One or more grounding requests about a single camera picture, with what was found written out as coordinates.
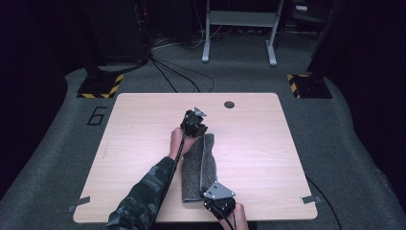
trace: wrist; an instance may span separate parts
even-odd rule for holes
[[[177,155],[177,152],[170,152],[168,154],[168,157],[171,158],[172,160],[176,160],[176,155]]]

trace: yellow and black hazard tape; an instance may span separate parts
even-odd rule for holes
[[[120,83],[122,82],[123,75],[119,75],[116,78],[116,81],[114,82],[113,87],[111,88],[109,93],[106,94],[91,94],[91,93],[78,93],[78,98],[88,98],[88,99],[94,99],[94,98],[112,98],[114,95],[116,95],[117,90],[119,89]]]
[[[308,75],[287,75],[287,80],[289,81],[290,89],[292,90],[293,96],[295,98],[301,98],[298,87],[296,86],[293,77],[308,77]]]

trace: hand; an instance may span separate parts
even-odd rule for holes
[[[183,137],[183,130],[180,127],[177,127],[170,136],[170,149],[168,157],[172,158],[173,160],[176,159],[177,152],[179,151],[180,143]],[[193,143],[199,139],[199,137],[186,137],[185,144],[183,146],[181,156],[183,156],[186,152],[191,149]]]
[[[227,219],[233,225],[235,230],[248,230],[247,217],[245,217],[245,210],[242,204],[236,203],[234,214],[228,216]],[[220,224],[225,230],[230,230],[230,226],[225,219],[222,219]]]

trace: black circular object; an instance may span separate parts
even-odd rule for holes
[[[224,104],[224,106],[226,106],[226,108],[234,108],[235,104],[233,102],[228,101]]]

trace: gray carpet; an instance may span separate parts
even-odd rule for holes
[[[267,60],[266,38],[251,35],[213,41],[209,63],[200,61],[203,44],[194,49],[171,45],[154,49],[152,54],[213,78],[213,92],[278,94],[304,172],[327,196],[343,229],[406,229],[406,216],[390,185],[353,132],[340,91],[326,80],[332,100],[292,96],[286,75],[305,73],[314,38],[285,34],[276,51],[275,68]],[[208,78],[172,67],[194,80],[203,92],[210,90]],[[85,76],[84,70],[66,76],[69,91],[64,105],[0,202],[1,229],[103,229],[103,224],[76,224],[73,214],[65,212],[81,194],[116,100],[78,99],[77,90]],[[193,91],[186,80],[169,78],[179,92]],[[149,61],[124,75],[118,93],[124,92],[173,91]],[[101,125],[87,126],[97,106],[106,107],[99,110],[105,113]],[[312,184],[309,187],[314,195],[320,195]],[[325,201],[317,204],[317,210],[314,220],[259,222],[258,229],[338,229]]]

